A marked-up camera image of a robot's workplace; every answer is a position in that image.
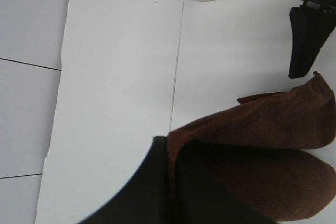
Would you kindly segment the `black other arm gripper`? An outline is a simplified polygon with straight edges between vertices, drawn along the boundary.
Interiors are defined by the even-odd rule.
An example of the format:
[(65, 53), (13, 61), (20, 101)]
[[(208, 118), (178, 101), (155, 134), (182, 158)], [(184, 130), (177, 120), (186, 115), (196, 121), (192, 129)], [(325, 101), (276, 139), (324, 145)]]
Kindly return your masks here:
[(335, 29), (335, 0), (301, 0), (289, 13), (292, 50), (288, 77), (302, 78), (310, 71), (322, 46)]

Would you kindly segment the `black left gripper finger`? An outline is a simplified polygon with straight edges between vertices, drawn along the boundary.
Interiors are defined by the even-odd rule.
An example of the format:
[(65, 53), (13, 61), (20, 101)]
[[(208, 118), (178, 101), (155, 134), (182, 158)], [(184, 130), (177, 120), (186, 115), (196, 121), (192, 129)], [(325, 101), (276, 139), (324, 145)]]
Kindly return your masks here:
[(81, 223), (180, 223), (169, 198), (167, 137), (156, 136), (122, 189)]

